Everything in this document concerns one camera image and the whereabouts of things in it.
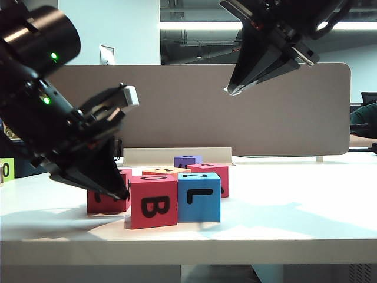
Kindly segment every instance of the purple block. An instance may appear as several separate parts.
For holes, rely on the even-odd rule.
[[[203,157],[201,155],[182,155],[174,158],[174,167],[187,168],[187,165],[201,164]]]

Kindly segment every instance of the gray partition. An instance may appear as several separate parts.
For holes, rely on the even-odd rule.
[[[119,82],[140,106],[117,134],[125,147],[232,147],[233,155],[342,154],[350,69],[317,64],[230,97],[234,65],[65,66],[49,79],[73,105]]]

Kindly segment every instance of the person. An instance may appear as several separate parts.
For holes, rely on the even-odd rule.
[[[355,110],[350,115],[350,147],[372,147],[377,143],[377,103],[370,103]],[[368,124],[368,128],[354,129],[352,125]]]

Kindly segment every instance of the green shirt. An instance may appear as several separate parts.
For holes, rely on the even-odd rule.
[[[351,125],[368,123],[371,129],[352,130],[351,134],[356,134],[360,137],[377,138],[377,103],[372,103],[360,107],[359,109],[351,113],[350,118]]]

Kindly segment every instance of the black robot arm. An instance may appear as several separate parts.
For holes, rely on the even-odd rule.
[[[319,57],[303,39],[327,34],[352,4],[353,0],[221,1],[243,24],[239,59],[225,90],[235,96],[251,85],[298,69],[298,61],[316,64]],[[327,26],[318,30],[324,21]]]
[[[61,11],[28,11],[23,4],[1,10],[0,117],[51,179],[126,199],[111,143],[124,112],[138,106],[137,94],[120,84],[81,107],[70,105],[45,77],[79,51],[77,31]]]

